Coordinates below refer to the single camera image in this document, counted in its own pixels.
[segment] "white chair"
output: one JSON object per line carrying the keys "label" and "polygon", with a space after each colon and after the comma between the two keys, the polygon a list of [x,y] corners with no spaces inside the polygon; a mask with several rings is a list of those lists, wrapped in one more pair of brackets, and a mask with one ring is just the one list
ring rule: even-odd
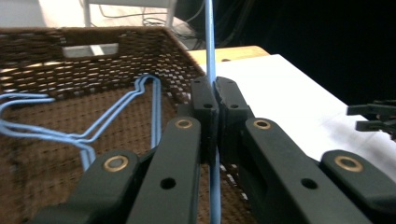
{"label": "white chair", "polygon": [[165,26],[171,28],[175,16],[177,0],[84,0],[85,26],[91,26],[90,4],[128,7],[161,7],[167,8]]}

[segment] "blue plastic rod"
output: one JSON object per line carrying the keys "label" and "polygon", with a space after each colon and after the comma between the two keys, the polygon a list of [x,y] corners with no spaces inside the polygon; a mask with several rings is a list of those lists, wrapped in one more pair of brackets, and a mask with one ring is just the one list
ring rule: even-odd
{"label": "blue plastic rod", "polygon": [[[214,90],[216,80],[215,64],[215,32],[213,24],[213,3],[212,0],[205,2],[205,24],[206,24],[206,73],[209,83]],[[209,170],[209,194],[210,194],[210,223],[220,224],[221,222],[221,193],[220,193],[220,173],[219,173],[219,150],[216,148],[215,163],[210,164]]]}

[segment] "white tabletop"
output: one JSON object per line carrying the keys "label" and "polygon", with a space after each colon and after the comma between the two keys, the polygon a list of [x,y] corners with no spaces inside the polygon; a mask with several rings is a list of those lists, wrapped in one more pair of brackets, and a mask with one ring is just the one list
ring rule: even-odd
{"label": "white tabletop", "polygon": [[357,132],[364,117],[347,116],[347,105],[282,56],[217,63],[216,71],[236,81],[256,118],[276,122],[309,157],[351,151],[396,181],[396,143],[386,133]]}

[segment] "basket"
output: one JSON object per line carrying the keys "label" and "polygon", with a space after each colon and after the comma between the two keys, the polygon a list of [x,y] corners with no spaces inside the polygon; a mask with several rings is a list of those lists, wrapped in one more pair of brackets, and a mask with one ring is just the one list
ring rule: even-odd
{"label": "basket", "polygon": [[[68,55],[81,46],[115,46],[99,56]],[[0,93],[46,93],[54,103],[15,106],[9,121],[82,133],[143,74],[162,82],[162,124],[189,101],[201,68],[166,28],[0,29]],[[96,155],[113,149],[138,155],[150,149],[151,86],[91,144]],[[79,150],[67,144],[0,135],[0,222],[24,223],[42,207],[64,202],[82,175]],[[198,222],[208,223],[208,171],[202,166]],[[222,222],[252,223],[243,192],[221,171]]]}

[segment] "brown wicker basket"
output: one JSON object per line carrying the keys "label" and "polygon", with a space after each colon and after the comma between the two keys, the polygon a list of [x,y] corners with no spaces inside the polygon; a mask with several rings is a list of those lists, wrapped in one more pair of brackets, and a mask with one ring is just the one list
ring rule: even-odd
{"label": "brown wicker basket", "polygon": [[[102,56],[65,56],[65,48],[118,44]],[[67,133],[82,133],[133,88],[142,74],[162,81],[162,123],[189,101],[200,67],[165,28],[0,29],[0,93],[47,93],[55,103],[12,107],[3,118]],[[149,149],[151,91],[133,100],[91,146],[101,155]],[[82,175],[78,149],[67,144],[0,135],[0,222],[24,223],[62,203]],[[221,171],[222,222],[252,223],[242,190]],[[207,167],[203,165],[199,223],[208,223]]]}

